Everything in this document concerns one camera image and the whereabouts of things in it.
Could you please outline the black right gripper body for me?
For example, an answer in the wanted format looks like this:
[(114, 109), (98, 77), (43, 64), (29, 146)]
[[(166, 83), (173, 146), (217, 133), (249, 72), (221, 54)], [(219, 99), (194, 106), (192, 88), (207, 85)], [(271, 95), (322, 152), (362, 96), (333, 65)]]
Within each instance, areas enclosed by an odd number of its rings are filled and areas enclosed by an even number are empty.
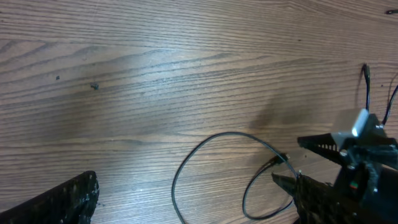
[(334, 188), (362, 205), (397, 204), (397, 140), (387, 137), (375, 114), (369, 114), (358, 138), (339, 147), (341, 165)]

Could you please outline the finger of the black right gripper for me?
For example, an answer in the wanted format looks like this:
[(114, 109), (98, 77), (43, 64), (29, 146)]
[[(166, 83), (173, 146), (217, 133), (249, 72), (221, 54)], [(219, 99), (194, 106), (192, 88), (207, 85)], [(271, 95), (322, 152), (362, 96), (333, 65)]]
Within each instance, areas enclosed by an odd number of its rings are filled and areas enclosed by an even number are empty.
[(346, 165), (330, 133), (297, 138), (298, 145), (339, 165)]
[(296, 181), (295, 177), (287, 177), (284, 175), (271, 174), (272, 180), (290, 196), (294, 196), (296, 192)]

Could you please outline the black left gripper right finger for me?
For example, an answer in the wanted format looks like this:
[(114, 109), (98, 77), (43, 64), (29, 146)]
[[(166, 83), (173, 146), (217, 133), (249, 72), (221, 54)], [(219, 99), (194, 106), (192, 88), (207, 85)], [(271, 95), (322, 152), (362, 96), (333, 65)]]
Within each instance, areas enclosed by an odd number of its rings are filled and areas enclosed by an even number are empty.
[(299, 218), (296, 224), (391, 224), (374, 210), (340, 195), (333, 187), (306, 175), (296, 179), (294, 202)]

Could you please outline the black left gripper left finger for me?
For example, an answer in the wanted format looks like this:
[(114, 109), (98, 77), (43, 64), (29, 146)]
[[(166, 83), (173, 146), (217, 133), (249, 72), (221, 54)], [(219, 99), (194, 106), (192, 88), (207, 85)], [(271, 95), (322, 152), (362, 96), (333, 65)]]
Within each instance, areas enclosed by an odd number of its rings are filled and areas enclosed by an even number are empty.
[(90, 224), (100, 188), (96, 172), (80, 175), (1, 213), (4, 224)]

